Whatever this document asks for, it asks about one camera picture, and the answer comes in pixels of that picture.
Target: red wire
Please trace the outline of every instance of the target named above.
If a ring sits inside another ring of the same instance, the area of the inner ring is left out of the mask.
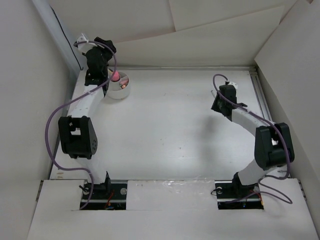
[[[260,194],[260,193],[257,193],[257,192],[255,192],[255,191],[253,191],[253,190],[250,190],[250,192],[251,192],[251,193],[254,193],[254,194],[257,194],[258,197],[259,197],[259,199],[260,199],[260,201],[262,202],[262,197],[261,197],[261,194]]]
[[[104,209],[106,209],[109,205],[110,205],[110,199],[114,196],[114,194],[115,194],[115,190],[112,190],[112,192],[111,192],[111,194],[110,194],[110,196],[109,196],[109,198],[108,198],[108,201],[106,202],[106,204],[104,205]]]

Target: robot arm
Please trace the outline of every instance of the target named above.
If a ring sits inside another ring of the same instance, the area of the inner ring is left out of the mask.
[[[243,103],[237,103],[237,91],[234,85],[226,83],[219,87],[219,91],[233,103],[246,107]],[[216,95],[214,91],[212,91],[212,95],[215,97],[212,110],[223,114],[231,122],[242,126],[255,136],[254,160],[243,170],[237,172],[232,180],[234,190],[241,196],[242,192],[247,193],[247,190],[252,188],[267,173],[286,164],[285,150],[275,130],[266,122],[255,118],[249,112],[234,108],[231,104],[221,99],[219,94]],[[285,140],[290,161],[292,162],[295,154],[289,127],[285,123],[275,123],[274,125]]]
[[[85,42],[88,39],[82,34],[77,42]],[[108,46],[114,53],[116,48],[112,41],[96,37],[94,41]],[[106,96],[109,83],[91,92],[97,86],[105,83],[112,72],[108,70],[108,61],[113,54],[106,48],[94,43],[82,43],[78,49],[87,59],[88,70],[85,75],[84,93],[90,93],[83,97],[72,112],[58,121],[61,148],[84,168],[90,169],[94,182],[105,183],[108,174],[99,166],[97,159],[92,160],[92,155],[97,152],[98,139],[95,133],[91,117],[100,101]]]

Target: white enclosure wall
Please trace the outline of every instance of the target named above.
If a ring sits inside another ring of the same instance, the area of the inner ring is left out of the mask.
[[[273,120],[290,125],[292,175],[320,229],[320,0],[299,0],[256,57]]]
[[[70,31],[110,39],[120,66],[253,65],[296,0],[48,0]]]
[[[0,35],[0,238],[24,240],[50,168],[46,120],[64,102],[69,71],[30,0],[1,2]],[[57,134],[52,124],[52,148]]]

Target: white table surface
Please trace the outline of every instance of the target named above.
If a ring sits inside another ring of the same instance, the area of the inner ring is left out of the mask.
[[[261,115],[248,71],[123,70],[131,81],[122,100],[105,97],[92,123],[98,150],[92,161],[113,180],[232,179],[254,158],[255,138],[211,110],[212,77],[225,74],[238,84],[237,99]],[[85,71],[73,98],[84,91]],[[224,84],[222,78],[217,83]],[[59,146],[56,160],[65,168],[79,164]],[[83,171],[53,166],[50,179],[87,179]]]
[[[293,204],[262,195],[264,210],[218,210],[212,181],[129,181],[130,209],[76,210],[84,181],[46,180],[27,240],[317,240],[298,181],[263,182]]]

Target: screw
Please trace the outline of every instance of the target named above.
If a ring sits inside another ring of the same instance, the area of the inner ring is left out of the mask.
[[[216,194],[222,194],[222,187],[218,186],[215,191]]]
[[[121,188],[120,194],[121,195],[126,195],[127,194],[127,189],[126,188]]]

